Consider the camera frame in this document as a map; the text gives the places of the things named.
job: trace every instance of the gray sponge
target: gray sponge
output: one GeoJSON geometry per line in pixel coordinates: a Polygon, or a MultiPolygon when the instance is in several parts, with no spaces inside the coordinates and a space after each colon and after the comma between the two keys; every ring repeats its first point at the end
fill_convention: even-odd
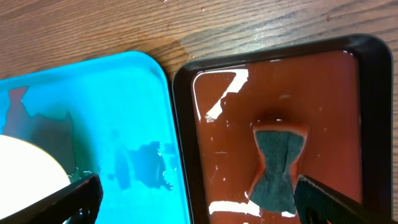
{"type": "Polygon", "coordinates": [[[288,131],[257,131],[257,145],[266,159],[266,170],[250,200],[270,212],[295,214],[290,165],[300,155],[305,139],[288,131]]]}

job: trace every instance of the wet surface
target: wet surface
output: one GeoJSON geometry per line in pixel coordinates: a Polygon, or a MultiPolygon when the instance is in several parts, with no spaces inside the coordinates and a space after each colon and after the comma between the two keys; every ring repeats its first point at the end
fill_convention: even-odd
{"type": "Polygon", "coordinates": [[[256,123],[306,124],[298,174],[361,202],[358,66],[343,51],[200,72],[192,93],[212,223],[299,223],[248,199],[259,167],[256,123]]]}
{"type": "Polygon", "coordinates": [[[151,142],[137,151],[128,151],[134,167],[135,178],[149,188],[164,187],[172,190],[173,185],[165,180],[166,165],[159,152],[160,142],[151,142]]]}
{"type": "Polygon", "coordinates": [[[95,167],[74,138],[74,124],[70,113],[62,119],[52,119],[41,114],[31,116],[23,104],[26,86],[9,90],[10,106],[6,113],[6,123],[2,133],[28,141],[48,152],[60,163],[71,181],[75,181],[91,173],[95,167]]]}

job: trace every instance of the dark stain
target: dark stain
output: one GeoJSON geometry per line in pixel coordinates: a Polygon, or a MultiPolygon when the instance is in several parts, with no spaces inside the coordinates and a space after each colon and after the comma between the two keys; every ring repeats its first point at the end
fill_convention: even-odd
{"type": "Polygon", "coordinates": [[[172,190],[173,185],[164,179],[166,166],[164,158],[159,153],[160,142],[142,145],[137,151],[129,151],[129,157],[134,168],[135,178],[148,188],[159,189],[161,186],[172,190]]]}
{"type": "Polygon", "coordinates": [[[165,144],[163,144],[163,148],[164,148],[164,151],[163,151],[164,154],[175,155],[175,146],[174,146],[174,144],[165,143],[165,144]]]}
{"type": "Polygon", "coordinates": [[[87,146],[80,147],[84,142],[80,138],[84,134],[76,133],[77,129],[84,128],[75,128],[70,113],[62,119],[51,119],[41,114],[30,116],[22,102],[26,91],[26,86],[9,90],[10,107],[3,134],[31,142],[48,152],[73,177],[72,181],[83,177],[86,172],[95,171],[87,146]]]}
{"type": "Polygon", "coordinates": [[[121,190],[130,187],[130,169],[121,149],[115,150],[115,176],[121,190]]]}

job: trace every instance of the white circle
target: white circle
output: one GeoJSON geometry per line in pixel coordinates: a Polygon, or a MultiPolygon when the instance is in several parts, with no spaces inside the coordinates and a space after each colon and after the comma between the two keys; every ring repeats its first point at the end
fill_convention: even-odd
{"type": "Polygon", "coordinates": [[[0,180],[0,220],[70,184],[50,154],[4,135],[0,135],[0,180]]]}

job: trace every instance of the wood grain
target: wood grain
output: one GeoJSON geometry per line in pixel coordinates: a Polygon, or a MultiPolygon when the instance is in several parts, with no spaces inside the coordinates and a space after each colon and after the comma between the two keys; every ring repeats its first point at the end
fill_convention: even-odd
{"type": "MultiPolygon", "coordinates": [[[[1,78],[141,50],[172,79],[189,60],[358,32],[386,41],[398,67],[398,0],[0,0],[0,6],[1,78]]],[[[395,218],[397,94],[395,78],[395,218]]]]}

